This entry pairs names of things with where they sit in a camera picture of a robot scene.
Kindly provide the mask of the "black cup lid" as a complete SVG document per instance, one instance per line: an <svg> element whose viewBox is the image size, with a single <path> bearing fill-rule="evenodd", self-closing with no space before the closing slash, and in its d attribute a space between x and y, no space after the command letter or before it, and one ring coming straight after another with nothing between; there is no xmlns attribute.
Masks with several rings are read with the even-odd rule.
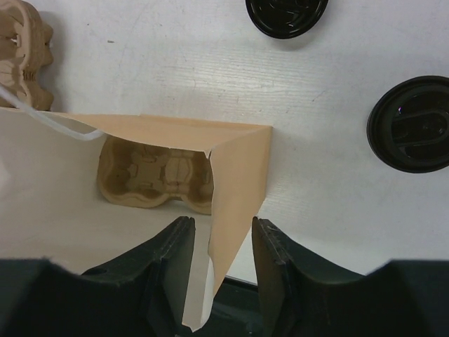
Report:
<svg viewBox="0 0 449 337"><path fill-rule="evenodd" d="M327 5L328 0L246 0L254 26L275 39L292 39L308 32Z"/></svg>
<svg viewBox="0 0 449 337"><path fill-rule="evenodd" d="M387 91L367 123L372 151L386 165L408 173L448 166L448 78L421 76Z"/></svg>

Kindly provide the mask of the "single brown cup carrier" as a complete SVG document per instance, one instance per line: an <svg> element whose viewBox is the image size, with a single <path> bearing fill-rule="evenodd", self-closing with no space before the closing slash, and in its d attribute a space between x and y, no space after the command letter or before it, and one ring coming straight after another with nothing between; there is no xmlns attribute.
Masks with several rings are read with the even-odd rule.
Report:
<svg viewBox="0 0 449 337"><path fill-rule="evenodd" d="M197 213L212 211L213 172L202 152L109 136L100 153L97 183L103 197L120 206L149 209L180 200Z"/></svg>

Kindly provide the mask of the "brown paper bag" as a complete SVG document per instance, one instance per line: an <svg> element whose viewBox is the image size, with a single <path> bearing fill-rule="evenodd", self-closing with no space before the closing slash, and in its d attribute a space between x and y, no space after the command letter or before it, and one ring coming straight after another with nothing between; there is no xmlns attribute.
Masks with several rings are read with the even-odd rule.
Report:
<svg viewBox="0 0 449 337"><path fill-rule="evenodd" d="M176 321L202 328L266 197L273 128L1 99L1 257L79 272L194 217L195 247L164 289Z"/></svg>

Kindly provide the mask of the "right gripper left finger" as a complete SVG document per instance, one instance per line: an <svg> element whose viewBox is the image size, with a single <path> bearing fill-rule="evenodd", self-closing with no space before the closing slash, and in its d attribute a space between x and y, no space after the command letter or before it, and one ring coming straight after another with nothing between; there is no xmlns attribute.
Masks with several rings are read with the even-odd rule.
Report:
<svg viewBox="0 0 449 337"><path fill-rule="evenodd" d="M175 336L182 326L195 222L78 275L49 259L1 261L2 336Z"/></svg>

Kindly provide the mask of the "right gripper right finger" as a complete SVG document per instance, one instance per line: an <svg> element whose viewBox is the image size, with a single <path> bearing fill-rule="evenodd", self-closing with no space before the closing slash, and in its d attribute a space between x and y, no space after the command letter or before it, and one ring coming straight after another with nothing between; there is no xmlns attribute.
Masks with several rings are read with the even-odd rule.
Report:
<svg viewBox="0 0 449 337"><path fill-rule="evenodd" d="M266 336L447 336L448 262L391 260L367 275L252 221Z"/></svg>

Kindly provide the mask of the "brown cardboard cup carrier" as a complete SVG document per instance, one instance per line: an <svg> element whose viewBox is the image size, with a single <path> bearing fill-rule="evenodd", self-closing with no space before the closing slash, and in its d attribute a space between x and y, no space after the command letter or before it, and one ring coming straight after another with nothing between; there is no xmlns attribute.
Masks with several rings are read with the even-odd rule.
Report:
<svg viewBox="0 0 449 337"><path fill-rule="evenodd" d="M1 85L36 110L49 111L54 100L37 80L39 70L53 63L52 36L53 28L33 5L1 2Z"/></svg>

